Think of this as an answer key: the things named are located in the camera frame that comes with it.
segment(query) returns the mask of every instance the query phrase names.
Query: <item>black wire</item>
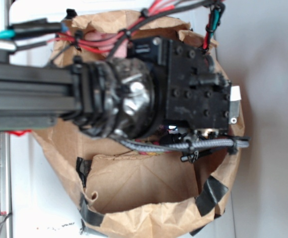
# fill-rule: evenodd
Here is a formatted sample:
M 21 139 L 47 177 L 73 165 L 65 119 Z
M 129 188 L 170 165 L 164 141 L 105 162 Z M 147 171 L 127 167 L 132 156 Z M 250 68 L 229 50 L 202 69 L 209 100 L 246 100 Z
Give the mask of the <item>black wire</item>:
M 178 6 L 179 4 L 186 2 L 186 1 L 194 1 L 194 0 L 180 0 L 177 3 L 175 3 L 174 6 Z
M 56 58 L 58 58 L 61 54 L 63 54 L 65 51 L 67 51 L 71 46 L 73 46 L 73 43 L 70 43 L 69 45 L 67 45 L 66 47 L 64 47 L 61 51 L 58 52 L 58 54 L 56 54 L 51 60 L 49 60 L 48 65 L 53 65 L 54 61 Z
M 30 50 L 30 49 L 32 49 L 32 48 L 36 48 L 36 47 L 40 47 L 40 46 L 45 46 L 45 45 L 47 45 L 47 41 L 41 41 L 41 42 L 37 42 L 37 43 L 25 45 L 25 46 L 17 46 L 17 50 L 16 50 L 16 51 Z
M 161 12 L 159 14 L 156 14 L 156 15 L 153 15 L 153 16 L 150 16 L 150 17 L 146 18 L 145 20 L 139 22 L 137 25 L 135 25 L 134 27 L 132 27 L 130 30 L 127 30 L 127 31 L 129 33 L 133 33 L 134 31 L 137 31 L 138 29 L 140 29 L 142 26 L 148 24 L 149 22 L 154 21 L 154 20 L 156 20 L 158 18 L 161 18 L 163 16 L 171 15 L 171 14 L 175 14 L 175 13 L 179 13 L 179 12 L 183 12 L 183 11 L 192 10 L 192 9 L 201 7 L 203 5 L 208 5 L 208 4 L 211 4 L 211 3 L 214 3 L 214 1 L 213 0 L 204 0 L 204 1 L 200 1 L 198 3 L 194 3 L 194 4 L 191 4 L 191 5 L 175 8 L 173 10 L 164 11 L 164 12 Z M 123 43 L 123 41 L 127 39 L 127 37 L 128 37 L 128 34 L 124 34 L 123 36 L 121 36 L 121 38 L 115 43 L 114 47 L 110 51 L 107 59 L 110 59 L 110 58 L 113 57 L 115 52 L 118 50 L 118 48 Z

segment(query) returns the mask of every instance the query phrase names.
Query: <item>wire bundle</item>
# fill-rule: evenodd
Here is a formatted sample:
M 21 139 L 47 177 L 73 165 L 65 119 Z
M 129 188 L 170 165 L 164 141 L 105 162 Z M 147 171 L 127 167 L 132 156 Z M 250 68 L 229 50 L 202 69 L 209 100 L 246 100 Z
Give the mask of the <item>wire bundle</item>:
M 222 1 L 218 1 L 218 3 L 215 4 L 209 15 L 209 22 L 206 26 L 207 33 L 202 46 L 202 50 L 204 52 L 207 52 L 209 50 L 211 38 L 214 36 L 217 27 L 220 25 L 220 19 L 225 10 L 225 6 L 221 2 Z

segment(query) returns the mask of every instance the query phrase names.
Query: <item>black electrical tape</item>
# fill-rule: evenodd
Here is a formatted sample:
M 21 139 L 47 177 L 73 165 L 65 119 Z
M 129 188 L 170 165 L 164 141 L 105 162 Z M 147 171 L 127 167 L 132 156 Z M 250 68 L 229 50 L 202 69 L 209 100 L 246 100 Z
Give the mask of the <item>black electrical tape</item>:
M 94 229 L 86 226 L 86 225 L 84 224 L 83 219 L 81 219 L 81 222 L 82 222 L 82 231 L 83 231 L 83 232 L 86 232 L 87 234 L 92 234 L 92 235 L 100 236 L 100 237 L 107 237 L 105 234 L 102 234 L 102 233 L 100 233 L 100 232 L 98 232 L 98 231 L 96 231 L 96 230 L 94 230 Z
M 11 27 L 15 32 L 14 39 L 42 36 L 62 31 L 61 23 L 21 23 Z
M 80 207 L 80 215 L 87 223 L 95 227 L 99 227 L 102 224 L 104 215 L 90 211 L 83 194 L 81 194 Z
M 210 176 L 204 184 L 203 191 L 196 198 L 196 205 L 201 216 L 210 213 L 229 189 L 216 178 Z
M 75 170 L 78 173 L 82 181 L 83 187 L 86 186 L 86 178 L 88 177 L 88 174 L 90 173 L 91 164 L 92 164 L 92 160 L 84 160 L 81 157 L 78 157 L 76 160 Z

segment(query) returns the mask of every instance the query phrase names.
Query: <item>bolt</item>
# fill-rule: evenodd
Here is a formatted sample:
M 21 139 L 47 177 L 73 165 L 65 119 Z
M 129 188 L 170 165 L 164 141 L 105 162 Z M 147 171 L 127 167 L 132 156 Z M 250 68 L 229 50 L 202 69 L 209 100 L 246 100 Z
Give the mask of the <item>bolt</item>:
M 206 117 L 209 117 L 209 115 L 210 115 L 209 111 L 208 111 L 208 110 L 204 110 L 204 115 L 205 115 Z
M 193 59 L 193 58 L 195 58 L 195 56 L 196 56 L 196 52 L 194 50 L 190 50 L 188 52 L 188 57 L 189 58 Z
M 153 44 L 156 45 L 156 46 L 158 46 L 160 44 L 160 42 L 161 42 L 161 39 L 159 37 L 155 37 L 153 39 Z
M 176 54 L 181 55 L 183 53 L 183 48 L 181 46 L 176 47 Z
M 179 92 L 178 89 L 174 89 L 173 90 L 173 96 L 176 97 L 176 98 L 178 98 L 180 96 L 180 92 Z
M 211 91 L 207 91 L 205 93 L 206 98 L 210 98 L 213 95 L 213 93 Z
M 231 124 L 236 124 L 237 123 L 237 118 L 231 118 L 230 122 L 231 122 Z
M 192 98 L 192 96 L 193 96 L 193 94 L 192 94 L 191 91 L 186 91 L 186 92 L 185 92 L 185 97 L 186 97 L 186 98 Z
M 228 111 L 224 112 L 224 113 L 223 113 L 223 116 L 224 116 L 225 118 L 228 118 L 228 117 L 229 117 L 229 112 L 228 112 Z

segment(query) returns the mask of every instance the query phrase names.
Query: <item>black zip tie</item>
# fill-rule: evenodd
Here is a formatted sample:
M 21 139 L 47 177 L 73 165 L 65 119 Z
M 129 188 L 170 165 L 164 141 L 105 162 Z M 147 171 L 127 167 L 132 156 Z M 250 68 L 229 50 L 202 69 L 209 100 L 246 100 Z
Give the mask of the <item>black zip tie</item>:
M 235 155 L 238 153 L 237 149 L 237 139 L 235 137 L 230 138 L 233 141 L 233 146 L 228 147 L 228 153 L 230 155 Z
M 75 34 L 74 34 L 74 43 L 73 43 L 73 45 L 79 51 L 81 51 L 81 48 L 79 47 L 78 44 L 79 44 L 79 40 L 81 40 L 83 38 L 83 35 L 84 35 L 83 31 L 81 31 L 81 30 L 77 30 L 75 32 Z
M 132 37 L 132 33 L 129 29 L 124 28 L 124 29 L 120 30 L 119 32 L 124 32 L 124 35 L 126 35 L 129 40 Z
M 147 8 L 143 8 L 141 11 L 141 17 L 149 18 L 149 12 Z
M 241 140 L 241 141 L 250 141 L 251 137 L 250 136 L 233 136 L 233 135 L 224 135 L 227 138 L 231 139 L 233 141 L 233 146 L 228 147 L 228 153 L 230 155 L 235 155 L 236 153 L 238 153 L 238 149 L 237 149 L 237 141 Z
M 207 31 L 208 33 L 214 33 L 214 32 L 215 32 L 215 30 L 211 30 L 208 26 L 206 26 L 206 31 Z

